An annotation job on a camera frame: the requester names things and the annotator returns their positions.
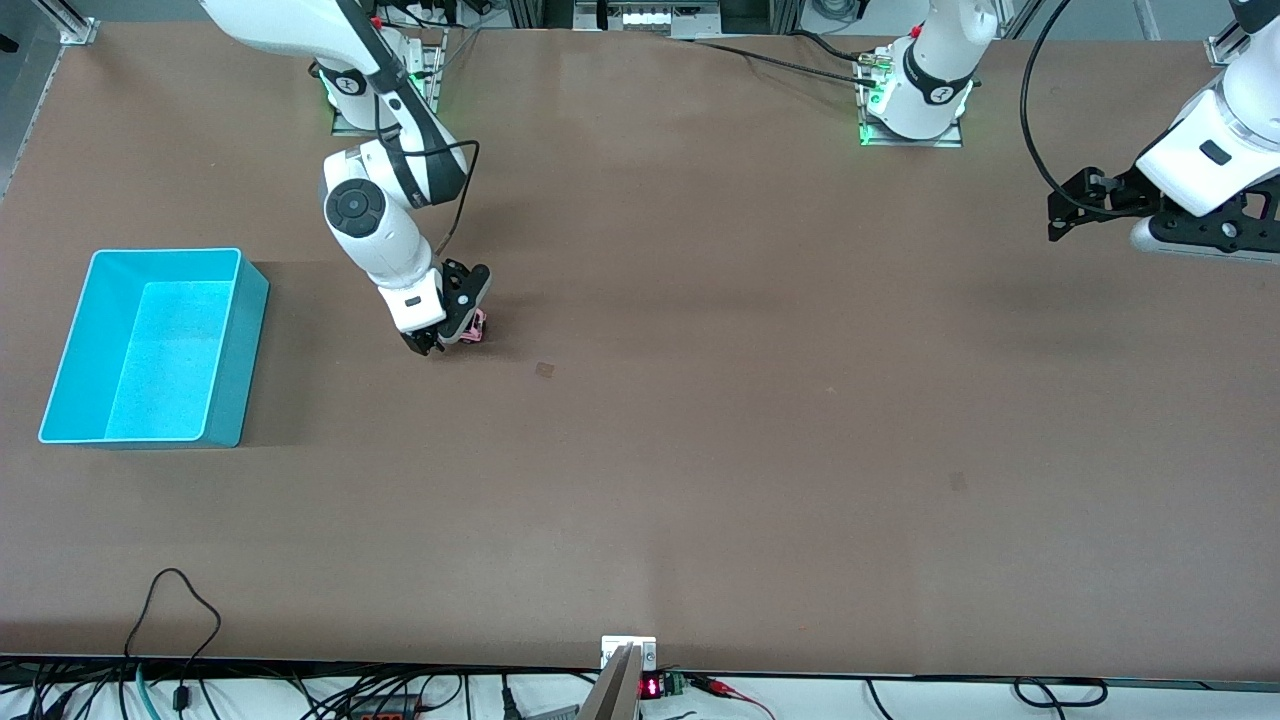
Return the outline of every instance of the pink object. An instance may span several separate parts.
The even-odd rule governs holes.
[[[461,342],[466,342],[467,345],[474,342],[480,342],[481,340],[484,340],[485,319],[486,315],[484,314],[484,310],[476,307],[476,314],[471,316],[471,324],[467,325],[466,332],[463,332],[462,336],[458,337],[458,340]]]

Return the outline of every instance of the brown tabletop surface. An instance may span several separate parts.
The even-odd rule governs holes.
[[[726,53],[481,35],[442,118],[490,333],[422,359],[325,229],[306,60],[106,26],[0,205],[0,650],[116,652],[177,565],[214,655],[1280,679],[1280,275],[1048,243],[1027,50],[943,151]],[[1046,160],[1123,170],[1210,76],[1050,45]],[[271,282],[242,447],[38,445],[90,254],[227,245]],[[169,584],[137,650],[206,632]]]

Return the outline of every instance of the turquoise plastic container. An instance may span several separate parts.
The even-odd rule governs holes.
[[[234,247],[99,250],[40,442],[234,447],[268,282]]]

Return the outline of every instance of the teal cable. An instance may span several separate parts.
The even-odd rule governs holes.
[[[138,685],[138,696],[142,697],[142,707],[147,710],[147,715],[151,720],[160,720],[160,714],[156,712],[156,706],[151,705],[151,696],[147,694],[147,683],[142,679],[142,664],[138,662],[138,669],[133,673],[133,683]]]

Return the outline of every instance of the white robot link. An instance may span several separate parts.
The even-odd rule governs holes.
[[[1128,172],[1084,168],[1055,188],[1051,241],[1080,224],[1140,218],[1129,238],[1143,251],[1280,261],[1280,0],[1230,3],[1249,36],[1244,51]]]
[[[378,286],[416,352],[474,331],[489,268],[443,263],[410,210],[457,199],[470,179],[462,146],[410,83],[385,33],[356,0],[200,0],[236,40],[276,55],[315,58],[344,108],[367,102],[378,137],[324,161],[320,199],[338,245]]]
[[[931,0],[923,24],[876,50],[892,72],[867,111],[905,138],[945,133],[964,113],[978,60],[998,27],[992,0]]]

